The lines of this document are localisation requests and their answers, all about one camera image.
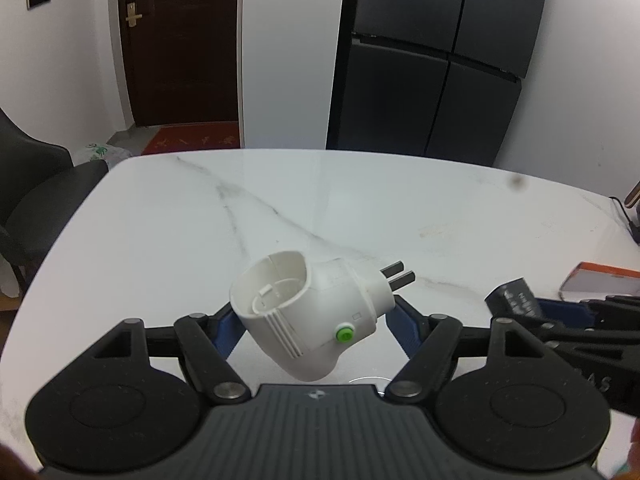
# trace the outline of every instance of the door handle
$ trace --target door handle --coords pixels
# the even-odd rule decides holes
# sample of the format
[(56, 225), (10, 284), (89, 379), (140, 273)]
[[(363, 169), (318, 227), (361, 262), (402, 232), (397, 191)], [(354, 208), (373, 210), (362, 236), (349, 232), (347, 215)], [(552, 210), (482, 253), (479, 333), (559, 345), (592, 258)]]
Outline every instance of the door handle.
[(140, 18), (142, 18), (142, 14), (136, 14), (136, 3), (127, 4), (127, 17), (125, 20), (129, 23), (129, 28), (135, 27)]

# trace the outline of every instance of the white plug adapter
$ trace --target white plug adapter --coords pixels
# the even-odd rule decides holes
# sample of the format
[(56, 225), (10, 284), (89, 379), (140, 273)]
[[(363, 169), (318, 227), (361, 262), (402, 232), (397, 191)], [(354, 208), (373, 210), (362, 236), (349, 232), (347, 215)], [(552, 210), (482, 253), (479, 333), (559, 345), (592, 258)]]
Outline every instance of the white plug adapter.
[(382, 270), (343, 258), (311, 263), (302, 253), (270, 254), (231, 286), (231, 307), (260, 348), (301, 381), (334, 369), (347, 348), (376, 331), (393, 292), (415, 280), (397, 262)]

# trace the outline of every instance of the black chair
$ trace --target black chair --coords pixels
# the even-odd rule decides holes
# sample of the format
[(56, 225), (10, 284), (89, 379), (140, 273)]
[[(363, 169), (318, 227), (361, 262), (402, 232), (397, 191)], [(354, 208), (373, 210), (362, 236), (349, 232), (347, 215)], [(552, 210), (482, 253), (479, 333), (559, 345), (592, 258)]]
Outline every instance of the black chair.
[(66, 223), (106, 173), (103, 160), (74, 167), (65, 148), (32, 139), (0, 109), (0, 254), (23, 294)]

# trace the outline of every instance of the metal prong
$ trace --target metal prong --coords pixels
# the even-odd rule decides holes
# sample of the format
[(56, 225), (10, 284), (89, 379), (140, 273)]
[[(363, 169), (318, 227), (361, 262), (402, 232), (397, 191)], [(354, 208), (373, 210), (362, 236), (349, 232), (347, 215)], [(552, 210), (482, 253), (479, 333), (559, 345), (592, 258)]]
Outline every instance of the metal prong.
[(391, 278), (393, 275), (398, 272), (402, 272), (404, 270), (404, 263), (396, 262), (394, 264), (385, 267), (384, 269), (380, 269), (380, 272), (385, 275), (385, 278)]
[(391, 290), (395, 292), (400, 287), (409, 285), (409, 283), (413, 283), (415, 281), (415, 273), (412, 270), (405, 272), (404, 274), (400, 274), (397, 278), (394, 278), (389, 281), (389, 286)]

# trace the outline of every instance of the green button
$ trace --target green button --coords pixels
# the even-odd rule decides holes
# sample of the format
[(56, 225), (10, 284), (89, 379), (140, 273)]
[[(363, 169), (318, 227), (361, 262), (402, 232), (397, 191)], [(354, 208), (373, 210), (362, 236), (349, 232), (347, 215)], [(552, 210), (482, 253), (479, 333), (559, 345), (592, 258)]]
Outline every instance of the green button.
[(345, 326), (335, 333), (335, 338), (340, 343), (348, 343), (353, 339), (353, 328)]

